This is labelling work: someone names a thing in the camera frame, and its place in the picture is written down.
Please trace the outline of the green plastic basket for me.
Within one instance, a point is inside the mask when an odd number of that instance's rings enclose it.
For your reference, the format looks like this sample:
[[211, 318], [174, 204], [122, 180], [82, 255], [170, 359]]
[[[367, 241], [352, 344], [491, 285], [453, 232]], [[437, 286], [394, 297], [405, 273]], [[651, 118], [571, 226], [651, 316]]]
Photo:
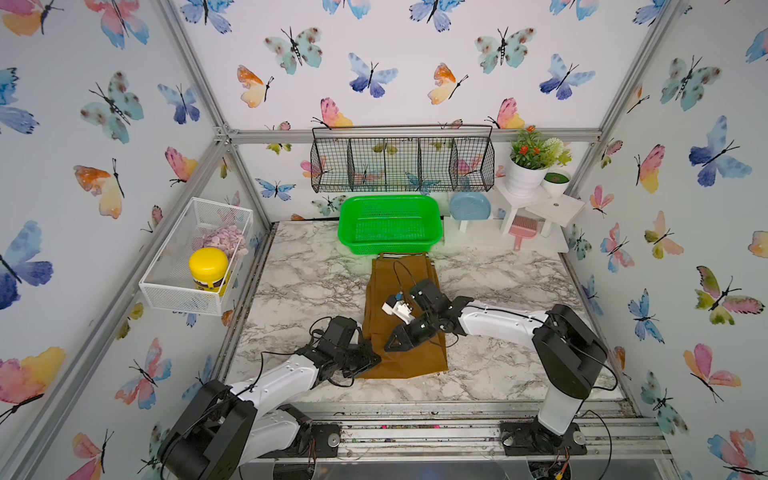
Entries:
[[343, 203], [337, 233], [356, 255], [423, 253], [442, 240], [443, 222], [429, 196], [359, 196]]

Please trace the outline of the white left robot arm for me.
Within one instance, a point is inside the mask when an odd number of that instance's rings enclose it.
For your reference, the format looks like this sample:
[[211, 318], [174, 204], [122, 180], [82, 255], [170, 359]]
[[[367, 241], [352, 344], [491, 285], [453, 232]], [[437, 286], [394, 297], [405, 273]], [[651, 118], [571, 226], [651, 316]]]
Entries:
[[264, 456], [306, 456], [314, 463], [325, 440], [339, 430], [313, 426], [290, 400], [336, 374], [354, 381], [381, 362], [355, 320], [336, 316], [327, 322], [277, 367], [233, 385], [205, 383], [158, 449], [161, 474], [228, 479]]

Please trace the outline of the brown long pants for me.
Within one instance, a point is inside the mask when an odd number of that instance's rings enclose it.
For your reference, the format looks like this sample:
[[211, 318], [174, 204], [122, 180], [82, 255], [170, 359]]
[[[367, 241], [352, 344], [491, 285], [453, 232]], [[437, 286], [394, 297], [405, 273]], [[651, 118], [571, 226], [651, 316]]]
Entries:
[[439, 286], [432, 260], [418, 255], [380, 255], [372, 261], [372, 272], [365, 293], [363, 338], [371, 343], [381, 362], [362, 374], [366, 380], [405, 380], [448, 370], [447, 342], [443, 333], [417, 319], [405, 323], [389, 315], [384, 306], [393, 295], [401, 294], [420, 317], [421, 308], [410, 296], [411, 289], [423, 280]]

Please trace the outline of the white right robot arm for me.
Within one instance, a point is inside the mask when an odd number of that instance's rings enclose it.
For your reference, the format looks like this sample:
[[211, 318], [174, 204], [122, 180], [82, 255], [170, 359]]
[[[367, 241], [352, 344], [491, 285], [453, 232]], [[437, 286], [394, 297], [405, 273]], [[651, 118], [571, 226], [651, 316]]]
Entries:
[[430, 280], [405, 294], [391, 295], [382, 310], [400, 319], [385, 344], [387, 352], [407, 352], [439, 333], [484, 336], [527, 347], [538, 355], [549, 386], [531, 420], [505, 422], [500, 441], [507, 456], [587, 453], [575, 423], [578, 412], [605, 368], [608, 350], [569, 306], [522, 312], [483, 304], [471, 297], [447, 297]]

